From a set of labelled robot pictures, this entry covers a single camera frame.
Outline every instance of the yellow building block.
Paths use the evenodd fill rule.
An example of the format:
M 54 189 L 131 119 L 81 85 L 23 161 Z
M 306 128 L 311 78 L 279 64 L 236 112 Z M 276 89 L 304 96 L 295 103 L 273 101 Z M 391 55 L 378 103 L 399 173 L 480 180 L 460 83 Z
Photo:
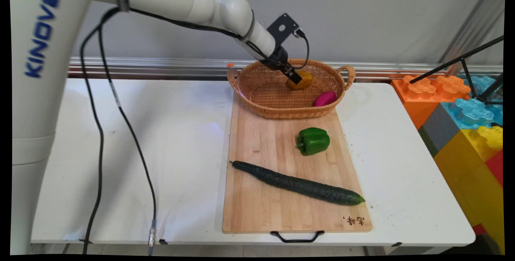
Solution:
M 469 206 L 468 209 L 472 210 L 473 217 L 478 218 L 474 222 L 482 223 L 504 254 L 503 188 L 488 167 L 486 165 L 478 167 L 476 171 L 461 180 L 453 193 L 454 191 L 465 198 L 465 203 Z
M 484 162 L 503 149 L 502 127 L 464 129 L 463 133 Z
M 503 188 L 485 164 L 502 146 L 500 127 L 461 129 L 434 160 L 471 226 L 481 223 L 504 254 Z
M 469 204 L 469 201 L 465 197 L 464 192 L 458 188 L 458 183 L 454 180 L 452 172 L 457 170 L 457 168 L 455 167 L 456 163 L 454 162 L 454 160 L 455 159 L 452 157 L 447 157 L 445 155 L 445 152 L 442 153 L 442 151 L 440 151 L 434 157 L 434 161 L 440 169 L 443 178 L 447 182 L 449 189 L 451 189 L 454 197 L 456 198 L 456 201 L 461 207 L 461 210 L 465 214 L 465 217 L 467 217 L 470 226 L 473 227 L 481 223 L 480 217 L 478 217 L 474 213 L 474 210 L 472 209 L 471 205 Z
M 473 131 L 474 129 L 460 129 L 435 156 L 434 159 L 438 167 L 440 167 L 440 164 L 437 160 L 445 160 L 447 164 L 447 176 L 440 168 L 446 179 L 450 177 L 455 183 L 458 183 L 464 177 L 473 173 L 479 166 L 484 165 L 482 157 L 466 137 L 466 134 L 470 135 Z

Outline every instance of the black cable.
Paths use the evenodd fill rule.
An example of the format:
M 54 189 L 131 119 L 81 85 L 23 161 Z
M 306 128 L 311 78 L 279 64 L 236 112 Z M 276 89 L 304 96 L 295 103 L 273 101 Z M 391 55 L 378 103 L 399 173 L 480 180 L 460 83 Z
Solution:
M 227 31 L 227 30 L 224 30 L 224 29 L 219 29 L 219 28 L 214 28 L 214 27 L 209 27 L 209 26 L 203 26 L 203 25 L 198 25 L 198 24 L 194 24 L 194 23 L 188 23 L 188 22 L 183 22 L 183 21 L 177 21 L 177 20 L 173 20 L 173 19 L 168 19 L 168 18 L 165 18 L 165 17 L 162 17 L 162 16 L 159 16 L 159 15 L 156 15 L 156 14 L 152 14 L 151 12 L 145 12 L 144 10 L 138 10 L 136 8 L 131 8 L 130 10 L 132 10 L 133 12 L 137 12 L 138 14 L 142 14 L 142 15 L 145 15 L 145 16 L 149 16 L 149 17 L 153 17 L 153 18 L 156 18 L 156 19 L 160 19 L 160 20 L 163 20 L 163 21 L 167 21 L 169 23 L 173 23 L 175 25 L 178 25 L 178 26 L 182 26 L 184 28 L 189 28 L 189 29 L 194 29 L 194 30 L 202 30 L 202 31 L 213 31 L 213 32 L 219 32 L 219 33 L 222 33 L 224 35 L 228 35 L 230 37 L 233 37 L 234 39 L 238 39 L 240 41 L 243 41 L 243 37 L 242 36 L 239 36 L 238 34 L 236 33 L 233 33 L 233 32 L 230 32 L 230 31 Z M 302 39 L 304 39 L 304 41 L 306 41 L 306 47 L 307 47 L 307 55 L 306 55 L 306 61 L 304 62 L 304 65 L 302 65 L 301 67 L 294 67 L 292 65 L 289 65 L 288 63 L 280 63 L 278 61 L 275 61 L 273 59 L 271 59 L 270 57 L 268 57 L 267 55 L 265 55 L 265 53 L 263 53 L 261 51 L 261 49 L 259 49 L 254 43 L 252 43 L 251 41 L 247 41 L 245 42 L 247 44 L 247 46 L 249 46 L 254 52 L 256 52 L 257 54 L 259 54 L 261 57 L 263 57 L 263 59 L 275 64 L 275 65 L 279 65 L 279 66 L 284 66 L 286 68 L 293 68 L 293 69 L 302 69 L 304 68 L 306 65 L 307 65 L 307 61 L 309 60 L 309 42 L 307 41 L 307 37 L 306 35 L 302 32 L 302 30 L 297 30 L 297 34 L 299 36 L 302 37 Z
M 129 122 L 129 119 L 125 115 L 124 110 L 122 109 L 122 105 L 118 99 L 118 94 L 116 94 L 116 89 L 114 88 L 113 80 L 111 79 L 111 75 L 109 74 L 109 69 L 107 66 L 107 62 L 105 60 L 105 52 L 103 50 L 103 39 L 102 39 L 102 27 L 103 24 L 109 19 L 106 17 L 102 19 L 100 26 L 98 27 L 98 44 L 100 45 L 100 53 L 102 56 L 103 68 L 105 70 L 105 75 L 107 76 L 107 80 L 109 81 L 109 85 L 111 85 L 111 91 L 113 92 L 114 99 L 116 100 L 116 104 L 118 105 L 118 109 L 122 114 L 125 123 L 129 127 L 130 133 L 132 134 L 132 138 L 134 138 L 134 142 L 136 143 L 136 147 L 138 148 L 138 152 L 140 153 L 141 161 L 143 162 L 143 167 L 145 168 L 145 173 L 147 175 L 148 185 L 150 186 L 150 191 L 152 192 L 152 201 L 154 204 L 154 213 L 153 220 L 156 220 L 156 194 L 154 193 L 154 188 L 152 186 L 152 181 L 150 180 L 150 175 L 148 173 L 147 163 L 145 162 L 145 157 L 143 156 L 143 152 L 141 151 L 140 143 L 138 142 L 138 138 L 136 137 L 136 133 L 134 133 L 134 129 L 132 129 L 132 125 Z
M 118 8 L 112 8 L 108 10 L 103 17 L 111 17 L 118 11 Z M 84 247 L 82 249 L 82 253 L 86 254 L 88 252 L 88 243 L 90 242 L 90 232 L 91 226 L 93 225 L 93 220 L 95 219 L 96 212 L 98 210 L 98 205 L 100 204 L 101 196 L 102 196 L 102 158 L 103 158 L 103 130 L 100 121 L 98 120 L 98 116 L 95 109 L 95 101 L 93 100 L 93 94 L 91 92 L 90 82 L 88 80 L 88 73 L 86 72 L 86 66 L 84 64 L 84 47 L 86 43 L 91 39 L 91 37 L 98 30 L 100 24 L 93 29 L 88 36 L 82 41 L 80 45 L 80 63 L 82 65 L 82 73 L 84 74 L 84 80 L 86 82 L 86 87 L 88 88 L 88 95 L 90 97 L 91 108 L 93 111 L 93 117 L 95 118 L 96 125 L 98 127 L 98 131 L 100 133 L 100 151 L 98 155 L 98 193 L 97 199 L 95 201 L 95 206 L 93 207 L 93 211 L 91 212 L 90 221 L 88 222 L 88 228 L 86 229 L 86 236 L 84 238 Z

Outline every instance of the floor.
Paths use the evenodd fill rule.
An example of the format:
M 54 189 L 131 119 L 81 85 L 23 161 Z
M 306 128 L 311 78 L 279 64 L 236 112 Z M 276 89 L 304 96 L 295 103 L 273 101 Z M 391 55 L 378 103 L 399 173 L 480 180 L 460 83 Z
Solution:
M 147 245 L 96 245 L 88 254 L 147 255 Z M 82 244 L 32 244 L 32 254 L 82 254 Z M 156 245 L 153 256 L 189 257 L 332 257 L 365 256 L 363 247 Z

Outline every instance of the white table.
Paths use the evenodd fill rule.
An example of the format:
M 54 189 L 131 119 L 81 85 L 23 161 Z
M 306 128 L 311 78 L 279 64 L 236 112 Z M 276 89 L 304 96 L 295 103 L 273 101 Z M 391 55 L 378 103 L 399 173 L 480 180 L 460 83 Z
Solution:
M 281 245 L 221 230 L 233 90 L 223 81 L 115 80 L 158 199 L 157 236 L 175 244 Z M 105 132 L 93 243 L 147 243 L 152 200 L 140 157 L 106 80 L 91 80 Z M 373 230 L 310 245 L 437 247 L 475 235 L 393 88 L 354 83 L 338 116 Z M 33 243 L 81 243 L 97 193 L 99 135 L 83 79 L 68 79 L 41 188 Z M 311 234 L 286 234 L 286 238 Z

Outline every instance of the wooden cutting board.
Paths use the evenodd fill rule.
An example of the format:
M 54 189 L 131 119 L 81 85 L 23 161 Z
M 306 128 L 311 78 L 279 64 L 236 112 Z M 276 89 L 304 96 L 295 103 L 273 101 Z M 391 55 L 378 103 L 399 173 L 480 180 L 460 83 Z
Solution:
M 331 144 L 324 152 L 301 155 L 298 132 L 308 127 L 325 129 Z M 266 119 L 233 100 L 228 161 L 240 160 L 284 175 L 342 187 L 359 193 L 349 147 L 336 110 L 318 118 Z M 261 182 L 227 166 L 224 233 L 368 232 L 372 222 L 367 203 L 341 206 L 313 199 Z

